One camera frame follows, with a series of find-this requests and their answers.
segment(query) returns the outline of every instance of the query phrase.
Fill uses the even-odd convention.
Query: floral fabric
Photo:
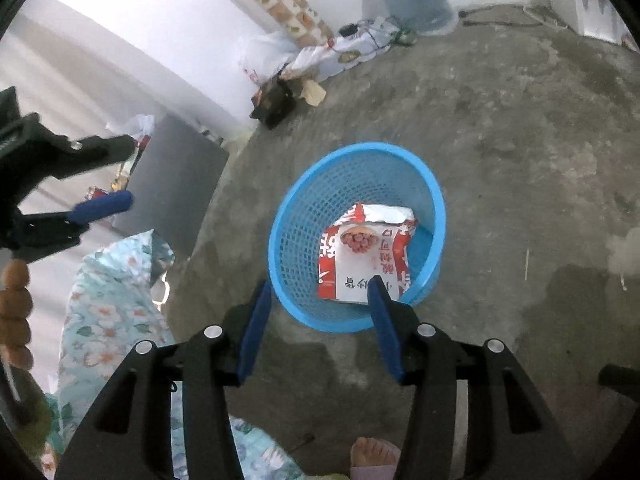
[[[62,452],[98,393],[140,340],[174,343],[150,288],[173,263],[153,232],[126,238],[84,259],[68,303],[58,371],[58,420],[49,445]],[[305,479],[300,468],[263,430],[230,417],[247,480]],[[174,475],[187,479],[181,389],[172,395]]]

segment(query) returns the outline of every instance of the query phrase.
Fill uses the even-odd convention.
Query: gray panel
[[[130,211],[114,227],[128,235],[155,229],[174,251],[189,256],[228,153],[168,116],[156,126],[131,175]]]

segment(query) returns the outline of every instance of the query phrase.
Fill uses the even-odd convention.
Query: red and white package
[[[417,221],[406,207],[357,203],[320,239],[318,296],[367,303],[367,284],[380,275],[392,300],[411,285],[406,248]]]

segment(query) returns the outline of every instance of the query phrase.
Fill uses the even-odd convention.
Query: basket rim
[[[420,176],[427,184],[429,192],[431,193],[431,199],[433,202],[434,223],[431,249],[418,276],[415,278],[412,276],[411,287],[409,287],[409,289],[402,295],[402,303],[413,304],[416,300],[418,300],[418,297],[420,296],[423,288],[425,287],[433,273],[436,271],[436,268],[440,263],[442,250],[444,248],[447,222],[444,197],[442,195],[442,191],[436,180],[436,177],[417,155],[409,152],[404,148],[400,148],[399,146],[388,144],[386,142],[360,142],[357,144],[350,144],[349,146],[345,146],[344,148],[340,148],[339,150],[335,150],[334,152],[331,152],[318,160],[314,165],[308,168],[308,170],[306,170],[305,173],[303,173],[302,176],[296,181],[296,183],[289,189],[282,203],[280,204],[280,207],[278,208],[278,212],[276,213],[276,217],[273,221],[273,226],[271,227],[271,233],[269,236],[268,265],[273,289],[278,299],[280,300],[280,303],[286,309],[286,311],[289,312],[300,323],[303,323],[310,328],[320,330],[322,332],[359,332],[361,330],[373,328],[373,321],[371,320],[370,316],[359,319],[350,319],[346,321],[322,321],[309,316],[309,314],[300,309],[300,307],[296,304],[296,302],[292,299],[292,297],[284,287],[280,273],[278,272],[278,263],[280,259],[279,243],[282,238],[282,230],[284,227],[283,217],[286,211],[289,209],[290,203],[296,197],[298,191],[307,182],[312,180],[316,173],[319,173],[319,171],[323,170],[325,167],[333,164],[337,159],[353,155],[353,153],[366,151],[389,153],[411,164],[418,171],[418,173],[420,173]]]

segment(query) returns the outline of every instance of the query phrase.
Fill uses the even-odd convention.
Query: white stick
[[[527,276],[529,275],[529,248],[527,247],[527,256],[524,260],[524,281],[527,281]]]

